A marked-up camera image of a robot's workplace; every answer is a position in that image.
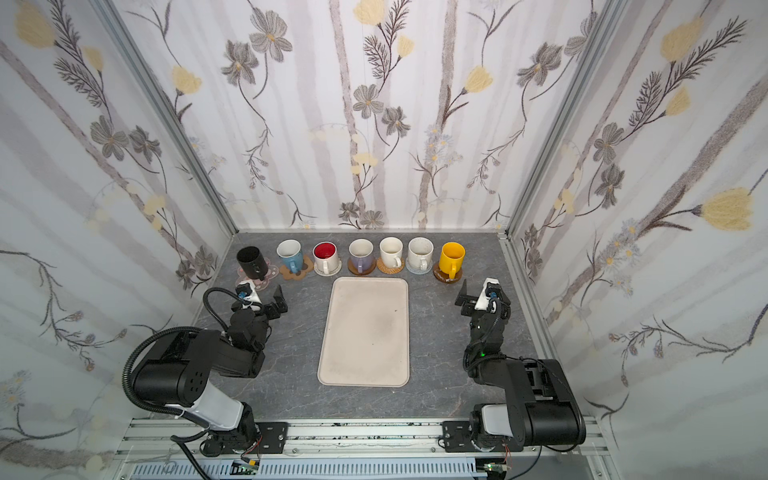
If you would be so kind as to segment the pink flower shaped coaster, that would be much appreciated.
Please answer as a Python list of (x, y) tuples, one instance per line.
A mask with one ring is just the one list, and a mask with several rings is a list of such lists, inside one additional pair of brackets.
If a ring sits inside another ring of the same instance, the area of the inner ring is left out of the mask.
[(279, 268), (276, 265), (268, 263), (268, 272), (263, 280), (250, 279), (241, 267), (238, 268), (237, 273), (238, 279), (236, 281), (236, 286), (248, 284), (253, 291), (260, 292), (266, 290), (269, 287), (270, 282), (279, 275)]

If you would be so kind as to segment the glossy amber round coaster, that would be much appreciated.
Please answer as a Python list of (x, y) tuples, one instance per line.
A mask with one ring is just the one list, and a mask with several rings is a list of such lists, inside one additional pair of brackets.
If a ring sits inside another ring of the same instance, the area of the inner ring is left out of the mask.
[(459, 269), (453, 277), (451, 277), (448, 273), (443, 272), (438, 265), (434, 265), (432, 269), (434, 277), (445, 284), (453, 284), (458, 282), (462, 279), (463, 276), (463, 270)]

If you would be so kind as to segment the yellow mug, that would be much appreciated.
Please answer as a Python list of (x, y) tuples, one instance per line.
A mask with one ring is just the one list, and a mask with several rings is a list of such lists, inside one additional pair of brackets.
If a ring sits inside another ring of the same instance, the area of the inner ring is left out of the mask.
[(459, 269), (462, 269), (465, 255), (466, 250), (463, 245), (447, 242), (442, 247), (438, 266), (443, 272), (453, 277)]

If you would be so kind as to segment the black mug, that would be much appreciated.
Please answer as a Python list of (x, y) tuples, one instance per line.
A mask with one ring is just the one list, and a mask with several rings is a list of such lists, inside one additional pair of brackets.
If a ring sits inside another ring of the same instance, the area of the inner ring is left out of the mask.
[(236, 254), (236, 260), (248, 279), (263, 281), (269, 273), (269, 265), (258, 247), (241, 248)]

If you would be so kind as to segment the brown paw shaped coaster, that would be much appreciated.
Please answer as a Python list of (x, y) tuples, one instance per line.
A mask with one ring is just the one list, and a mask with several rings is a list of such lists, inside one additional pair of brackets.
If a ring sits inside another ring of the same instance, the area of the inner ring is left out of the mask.
[(303, 257), (302, 265), (298, 273), (293, 273), (288, 266), (281, 264), (279, 272), (284, 280), (303, 280), (309, 272), (314, 270), (314, 263), (310, 256), (305, 255)]

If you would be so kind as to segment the colourful woven round coaster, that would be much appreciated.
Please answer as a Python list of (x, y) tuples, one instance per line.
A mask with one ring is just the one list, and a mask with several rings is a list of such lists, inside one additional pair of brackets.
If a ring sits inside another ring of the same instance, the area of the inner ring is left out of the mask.
[(322, 277), (332, 277), (341, 270), (341, 263), (337, 261), (317, 260), (314, 262), (314, 272)]

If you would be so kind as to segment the white mug blue handle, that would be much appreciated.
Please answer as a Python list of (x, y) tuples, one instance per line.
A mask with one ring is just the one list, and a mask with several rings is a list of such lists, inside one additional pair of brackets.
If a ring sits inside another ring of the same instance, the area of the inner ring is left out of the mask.
[(283, 264), (288, 266), (293, 273), (298, 273), (302, 261), (303, 251), (301, 243), (296, 239), (287, 239), (279, 243), (276, 252)]

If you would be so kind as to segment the grey blue woven coaster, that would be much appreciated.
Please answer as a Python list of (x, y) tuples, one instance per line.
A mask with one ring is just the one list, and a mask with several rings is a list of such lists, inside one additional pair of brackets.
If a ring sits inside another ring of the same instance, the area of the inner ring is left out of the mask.
[(427, 273), (431, 273), (433, 270), (433, 262), (429, 261), (426, 263), (420, 262), (416, 267), (414, 267), (410, 261), (405, 262), (406, 269), (414, 274), (414, 275), (426, 275)]

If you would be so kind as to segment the speckled white mug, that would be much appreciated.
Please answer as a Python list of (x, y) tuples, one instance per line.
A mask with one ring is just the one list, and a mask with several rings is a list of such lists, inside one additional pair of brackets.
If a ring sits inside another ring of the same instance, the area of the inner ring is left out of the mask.
[(416, 267), (420, 262), (433, 262), (434, 245), (425, 237), (413, 238), (408, 244), (407, 261)]

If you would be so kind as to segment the white mug red inside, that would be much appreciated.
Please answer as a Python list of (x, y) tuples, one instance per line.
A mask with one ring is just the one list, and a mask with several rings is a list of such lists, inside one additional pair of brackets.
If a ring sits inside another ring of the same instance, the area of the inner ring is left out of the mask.
[(318, 243), (313, 249), (314, 262), (317, 260), (340, 262), (338, 248), (332, 242), (324, 241)]

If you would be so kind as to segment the woven rattan round coaster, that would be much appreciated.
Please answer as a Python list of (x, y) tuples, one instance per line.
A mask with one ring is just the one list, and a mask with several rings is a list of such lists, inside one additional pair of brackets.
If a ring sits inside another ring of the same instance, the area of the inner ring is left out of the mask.
[(382, 258), (378, 258), (378, 259), (377, 259), (377, 261), (376, 261), (376, 266), (377, 266), (377, 269), (378, 269), (380, 272), (382, 272), (382, 273), (384, 273), (384, 274), (386, 274), (386, 275), (396, 275), (396, 274), (400, 273), (400, 272), (401, 272), (401, 271), (404, 269), (404, 266), (403, 266), (403, 265), (400, 265), (400, 266), (397, 266), (397, 267), (388, 267), (388, 266), (387, 266), (387, 265), (386, 265), (386, 264), (383, 262), (383, 259), (382, 259)]

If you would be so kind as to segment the dark wooden round coaster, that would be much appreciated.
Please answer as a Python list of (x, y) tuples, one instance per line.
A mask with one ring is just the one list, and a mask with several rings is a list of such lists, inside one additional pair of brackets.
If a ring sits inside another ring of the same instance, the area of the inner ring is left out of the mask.
[(350, 258), (347, 261), (347, 269), (355, 276), (366, 276), (371, 274), (376, 269), (376, 260), (373, 260), (367, 269), (359, 269), (356, 262)]

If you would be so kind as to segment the plain white mug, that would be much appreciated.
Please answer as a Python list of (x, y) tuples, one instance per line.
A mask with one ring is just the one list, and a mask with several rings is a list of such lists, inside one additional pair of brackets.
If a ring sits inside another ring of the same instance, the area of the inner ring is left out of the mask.
[(382, 264), (393, 270), (399, 270), (403, 266), (403, 243), (399, 238), (386, 237), (380, 244), (380, 259)]

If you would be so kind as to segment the beige serving tray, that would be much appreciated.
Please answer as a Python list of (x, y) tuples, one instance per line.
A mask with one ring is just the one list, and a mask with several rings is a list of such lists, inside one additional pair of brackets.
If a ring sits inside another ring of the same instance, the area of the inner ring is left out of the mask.
[(326, 386), (400, 388), (410, 379), (409, 287), (401, 278), (333, 283), (317, 377)]

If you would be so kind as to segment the white mug purple handle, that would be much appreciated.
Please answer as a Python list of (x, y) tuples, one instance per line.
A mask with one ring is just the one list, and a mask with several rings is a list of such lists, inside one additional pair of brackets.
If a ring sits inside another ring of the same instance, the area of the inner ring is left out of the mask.
[(359, 269), (367, 269), (373, 260), (376, 260), (373, 243), (363, 238), (351, 242), (349, 254)]

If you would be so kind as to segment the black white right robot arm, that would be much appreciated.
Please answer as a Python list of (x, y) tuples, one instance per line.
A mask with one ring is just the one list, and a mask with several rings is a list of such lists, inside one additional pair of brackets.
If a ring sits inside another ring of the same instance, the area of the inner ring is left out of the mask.
[(586, 421), (560, 363), (502, 351), (511, 300), (498, 280), (486, 279), (478, 295), (468, 294), (463, 284), (455, 304), (470, 319), (463, 370), (475, 383), (501, 389), (504, 401), (475, 405), (467, 421), (444, 421), (438, 444), (448, 453), (533, 446), (565, 453), (582, 445)]

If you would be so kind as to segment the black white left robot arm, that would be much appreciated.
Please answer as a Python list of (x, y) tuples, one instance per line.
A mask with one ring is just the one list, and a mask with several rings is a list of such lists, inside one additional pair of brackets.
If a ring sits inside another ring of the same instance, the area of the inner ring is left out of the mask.
[(173, 440), (185, 449), (197, 441), (206, 457), (222, 454), (280, 454), (288, 425), (258, 422), (245, 402), (223, 393), (210, 380), (213, 373), (229, 378), (256, 378), (265, 361), (271, 321), (287, 313), (281, 289), (268, 302), (245, 282), (227, 296), (234, 301), (228, 321), (216, 329), (192, 326), (159, 331), (130, 354), (122, 373), (126, 397), (135, 406), (173, 415), (200, 427), (200, 432)]

